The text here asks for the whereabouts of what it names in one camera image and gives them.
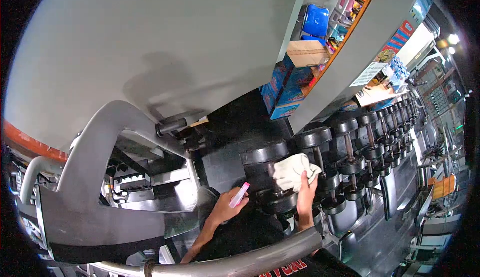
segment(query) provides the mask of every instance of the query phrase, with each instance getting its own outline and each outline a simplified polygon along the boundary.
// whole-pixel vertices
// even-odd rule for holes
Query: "dumbbell handle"
[[[390,115],[392,116],[392,121],[393,121],[393,126],[395,127],[395,130],[398,129],[398,121],[396,121],[397,117],[395,115],[396,111],[393,111]]]
[[[315,146],[315,147],[313,147],[312,149],[313,149],[313,153],[314,153],[313,157],[314,157],[314,159],[315,159],[315,164],[318,165],[318,166],[320,166],[321,171],[323,172],[323,171],[324,171],[324,170],[323,170],[323,168],[324,168],[324,166],[323,166],[324,162],[323,162],[323,159],[322,159],[320,147],[319,147],[319,146]]]
[[[275,172],[275,169],[273,167],[273,162],[268,162],[267,163],[267,171],[268,171],[268,175],[270,176],[270,178],[272,178],[272,187],[273,187],[273,192],[280,192],[282,191],[282,189],[278,186],[278,184],[276,183],[275,179],[273,179],[273,173]]]
[[[373,136],[373,130],[371,128],[371,124],[367,125],[367,136],[368,136],[368,142],[370,144],[370,147],[375,146],[375,137]]]
[[[333,201],[334,203],[336,203],[336,201],[337,201],[336,197],[337,197],[337,196],[335,196],[335,190],[332,190],[332,191],[330,192],[330,196],[332,197],[332,201]]]
[[[355,177],[355,175],[350,175],[348,177],[348,179],[349,179],[350,184],[353,186],[353,189],[356,190],[357,189],[357,177]]]
[[[400,113],[402,114],[402,120],[403,120],[403,123],[405,124],[407,121],[407,117],[405,116],[405,111],[403,110],[403,107],[400,108]]]
[[[353,157],[353,147],[352,147],[352,140],[350,139],[350,133],[346,133],[343,135],[343,138],[345,139],[345,148],[347,149],[347,157],[348,160],[351,161],[354,159]]]
[[[384,135],[388,136],[387,124],[385,123],[385,119],[383,117],[380,119],[380,124],[382,126],[381,129],[383,130]]]

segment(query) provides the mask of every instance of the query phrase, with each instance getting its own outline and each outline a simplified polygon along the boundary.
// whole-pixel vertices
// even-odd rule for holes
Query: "poster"
[[[410,39],[415,29],[408,20],[404,20],[384,48],[378,53],[374,61],[388,63]]]
[[[358,76],[353,83],[350,84],[350,87],[352,86],[359,86],[359,85],[365,85],[368,82],[370,82],[371,79],[374,78],[378,72],[384,68],[387,65],[387,63],[381,63],[381,62],[372,62],[370,63],[367,68],[365,68],[360,76]]]

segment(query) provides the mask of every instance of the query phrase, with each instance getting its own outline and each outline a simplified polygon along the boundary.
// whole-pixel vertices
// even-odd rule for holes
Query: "towel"
[[[321,173],[321,168],[311,164],[305,154],[295,154],[287,159],[277,162],[273,165],[275,172],[273,178],[282,190],[293,188],[293,191],[299,191],[301,184],[301,175],[307,171],[308,184],[310,184],[315,175]]]

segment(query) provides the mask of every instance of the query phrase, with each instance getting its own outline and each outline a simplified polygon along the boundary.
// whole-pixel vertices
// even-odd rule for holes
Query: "fluorescent light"
[[[447,40],[448,40],[448,43],[450,43],[450,44],[457,44],[457,43],[460,41],[460,39],[459,39],[459,37],[457,36],[457,34],[450,34],[450,35],[448,35],[448,39],[447,39]]]

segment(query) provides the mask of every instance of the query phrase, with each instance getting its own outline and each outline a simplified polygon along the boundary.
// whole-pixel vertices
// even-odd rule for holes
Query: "weight plate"
[[[343,195],[335,196],[336,201],[332,197],[326,197],[320,202],[321,208],[325,214],[333,215],[341,213],[346,207],[346,199]]]
[[[368,124],[372,124],[378,120],[377,112],[370,111],[363,115],[357,117],[357,122],[359,126],[366,126]]]
[[[292,190],[280,197],[276,197],[272,190],[266,190],[260,194],[259,201],[267,214],[283,214],[297,207],[297,198],[298,193]]]
[[[325,178],[318,177],[318,187],[323,192],[329,192],[335,190],[340,185],[340,177],[337,171],[327,171],[324,175]]]
[[[333,130],[335,131],[335,135],[338,136],[338,135],[343,135],[343,134],[355,131],[356,129],[358,129],[358,126],[359,125],[357,120],[354,117],[352,117],[347,120],[344,120],[343,122],[336,124],[333,127]]]
[[[388,112],[387,108],[383,108],[383,109],[377,111],[378,117],[387,117],[389,114],[390,114],[390,112]]]
[[[397,167],[400,164],[400,157],[393,154],[392,156],[385,157],[385,162],[388,162],[392,168]]]
[[[374,171],[373,174],[369,174],[368,172],[363,174],[360,179],[362,180],[362,184],[365,185],[366,188],[370,189],[375,187],[377,184],[380,183],[379,173]]]
[[[407,151],[405,149],[400,149],[399,153],[394,153],[394,155],[398,155],[400,159],[405,159]]]
[[[321,126],[294,136],[295,146],[299,149],[312,148],[331,140],[332,133],[327,126]]]
[[[389,132],[390,135],[393,135],[395,137],[401,137],[403,136],[403,129],[394,129],[392,131]]]
[[[322,219],[320,209],[318,207],[315,207],[311,210],[311,212],[312,212],[313,217],[314,217],[313,218],[314,219],[314,221],[313,221],[314,225],[318,225],[320,223],[321,219]]]
[[[362,149],[361,153],[365,159],[374,160],[385,154],[385,148],[383,146],[384,145],[380,143],[373,147],[365,147]]]
[[[395,136],[393,135],[383,135],[377,139],[377,142],[381,143],[384,147],[389,147],[396,142]]]
[[[387,162],[384,161],[385,166],[378,165],[374,167],[374,172],[377,172],[380,177],[388,176],[392,172],[392,166]]]
[[[353,161],[348,161],[347,158],[339,160],[337,163],[337,171],[345,176],[350,176],[362,172],[365,168],[365,157],[361,156],[355,158]]]
[[[412,124],[409,121],[407,121],[405,124],[401,124],[400,127],[402,128],[403,133],[406,133],[410,131],[410,129],[412,128]]]
[[[393,114],[393,113],[395,113],[395,111],[398,110],[398,106],[397,105],[392,105],[392,106],[388,107],[387,109],[388,109],[389,114]]]
[[[263,148],[248,150],[240,153],[240,159],[243,165],[252,165],[268,161],[279,160],[288,155],[285,141],[270,142]]]
[[[411,142],[407,142],[405,150],[407,153],[410,153],[413,150],[413,144]]]
[[[348,184],[343,189],[343,194],[345,195],[347,200],[356,201],[365,195],[365,185],[357,183],[357,188],[354,189],[353,185]]]

